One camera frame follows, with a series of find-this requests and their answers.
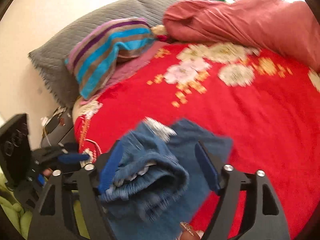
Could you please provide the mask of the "person's left hand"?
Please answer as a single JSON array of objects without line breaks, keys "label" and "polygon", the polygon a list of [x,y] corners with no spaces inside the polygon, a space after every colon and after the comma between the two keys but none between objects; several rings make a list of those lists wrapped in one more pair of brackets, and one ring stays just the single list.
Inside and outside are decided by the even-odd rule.
[{"label": "person's left hand", "polygon": [[42,174],[46,177],[49,178],[52,175],[52,169],[51,168],[47,168],[45,170],[42,171]]}]

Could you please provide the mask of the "person's right hand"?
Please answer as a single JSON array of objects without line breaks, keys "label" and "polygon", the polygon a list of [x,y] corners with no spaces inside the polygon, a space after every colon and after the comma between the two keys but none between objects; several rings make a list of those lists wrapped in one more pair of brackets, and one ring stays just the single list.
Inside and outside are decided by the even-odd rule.
[{"label": "person's right hand", "polygon": [[190,224],[180,222],[182,232],[178,237],[179,240],[200,240],[204,234],[201,230],[195,230]]}]

